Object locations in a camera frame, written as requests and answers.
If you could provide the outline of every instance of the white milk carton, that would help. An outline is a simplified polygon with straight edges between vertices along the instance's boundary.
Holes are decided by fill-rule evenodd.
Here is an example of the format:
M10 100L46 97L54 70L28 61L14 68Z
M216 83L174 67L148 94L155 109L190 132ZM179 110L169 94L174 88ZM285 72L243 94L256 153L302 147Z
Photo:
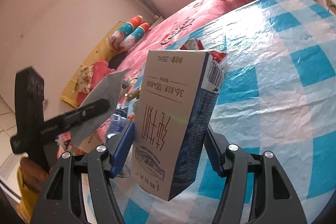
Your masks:
M223 80L206 51L149 51L131 168L146 192L169 201L195 181Z

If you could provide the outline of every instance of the white and blue plastic sheet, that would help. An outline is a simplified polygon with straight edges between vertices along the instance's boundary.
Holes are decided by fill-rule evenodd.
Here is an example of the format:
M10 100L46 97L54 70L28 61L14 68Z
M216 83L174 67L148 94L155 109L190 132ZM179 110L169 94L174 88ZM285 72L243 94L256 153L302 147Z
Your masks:
M191 38L228 52L212 128L247 152L273 151L311 223L336 188L336 17L313 0L257 0L167 49ZM139 224L211 223L224 183L205 151L196 181L170 202L132 177L111 180L126 223ZM252 184L249 174L242 223Z

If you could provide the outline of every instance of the clutter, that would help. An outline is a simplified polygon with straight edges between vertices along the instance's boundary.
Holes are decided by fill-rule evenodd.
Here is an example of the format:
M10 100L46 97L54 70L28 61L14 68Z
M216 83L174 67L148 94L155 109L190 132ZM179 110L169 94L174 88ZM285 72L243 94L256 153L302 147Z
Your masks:
M47 107L48 103L49 103L49 100L48 99L44 99L43 100L43 107Z
M73 156L79 156L85 154L83 150L80 150L76 148L73 143L71 142L71 134L69 132L62 133L58 136L58 139L56 139L56 142L58 142L61 151L68 151L70 152Z
M140 98L140 91L141 91L141 88L139 87L139 88L136 88L135 90L133 90L132 92L126 93L125 94L126 102L130 102L134 98L139 99Z
M221 64L221 62L223 62L224 59L227 57L227 53L225 53L225 52L219 52L219 51L216 51L216 50L213 50L213 49L205 50L202 42L197 38L187 40L187 42L184 43L184 45L180 48L180 50L192 50L192 51L203 50L203 51L207 51L212 55L212 58L218 64Z
M92 64L93 74L92 80L89 86L89 92L84 93L79 91L77 94L76 101L78 105L81 105L87 95L95 88L95 86L109 73L114 72L115 70L108 68L108 63L106 61L97 61Z
M112 114L111 117L109 117L99 128L97 128L96 133L99 137L99 139L106 144L107 140L106 140L106 135L107 132L109 130L109 126L110 126L110 122L111 119L113 118L113 115L122 117L122 118L126 118L127 117L127 111L128 111L128 107L117 104L117 108L115 109L115 113Z
M134 98L131 100L128 104L128 111L127 111L127 120L128 121L134 121L135 115L138 110L138 102L139 100L137 98Z
M71 129L71 140L77 148L88 153L96 146L102 144L102 141L95 135L93 135L92 138L91 135L115 112L121 92L122 82L127 71L129 70L112 72L106 75L80 105L80 107L83 107L97 101L98 99L106 99L110 102L110 109L106 113Z
M215 22L211 21L245 4L246 0L196 0L190 3L146 34L140 45L134 51L132 49L129 51L119 70L132 68L126 77L130 79L139 77L139 70L143 67L149 50L178 49L189 38L203 37L205 41L212 40L203 44L206 48L222 44L223 37L219 38L211 33L218 33L222 26L217 26L217 29L208 32L208 24L212 26Z
M123 80L122 89L121 89L121 93L120 93L120 97L118 101L120 104L125 103L125 95L131 88L132 86L130 85L130 83L126 80Z
M132 177L169 201L196 178L224 72L206 51L149 51L135 116Z
M111 120L110 120L110 125L109 125L109 128L106 132L106 140L105 140L105 143L108 142L108 140L114 136L114 135L118 135L120 134L125 125L126 125L126 121L127 119L120 116L120 115L117 115L117 114L112 114L111 116Z
M93 77L93 66L83 68L78 77L75 90L78 92L89 94L92 77Z
M61 94L61 100L68 103L74 108L78 108L78 106L83 102L83 100L78 103L77 102L77 94L78 92L75 91L75 85L78 80L80 71L84 67L92 66L92 64L96 61L105 60L109 62L113 56L116 55L115 52L113 52L110 49L109 45L109 37L122 25L124 25L125 22L119 21L105 36L104 38L93 48L93 50L90 52L90 54L81 61L81 65L76 69L76 72L72 75L71 79L67 83L67 85L64 87L64 90Z

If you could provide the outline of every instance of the tiled floor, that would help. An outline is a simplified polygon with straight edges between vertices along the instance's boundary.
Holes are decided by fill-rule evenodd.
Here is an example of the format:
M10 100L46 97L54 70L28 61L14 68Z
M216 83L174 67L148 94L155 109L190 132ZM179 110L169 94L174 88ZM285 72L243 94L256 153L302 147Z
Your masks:
M16 171L22 156L16 156L12 153L9 142L11 136L15 134L15 116L0 99L0 180L14 193L21 196L17 185Z

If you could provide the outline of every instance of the pink bedsheet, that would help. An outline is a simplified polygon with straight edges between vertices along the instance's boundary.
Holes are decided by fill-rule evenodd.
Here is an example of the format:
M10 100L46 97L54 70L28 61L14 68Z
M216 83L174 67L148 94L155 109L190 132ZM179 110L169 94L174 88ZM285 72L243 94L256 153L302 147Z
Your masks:
M245 4L246 0L196 0L190 3L147 32L142 42L124 59L117 71L132 68L126 74L126 79L138 77L149 50L162 50L179 38Z

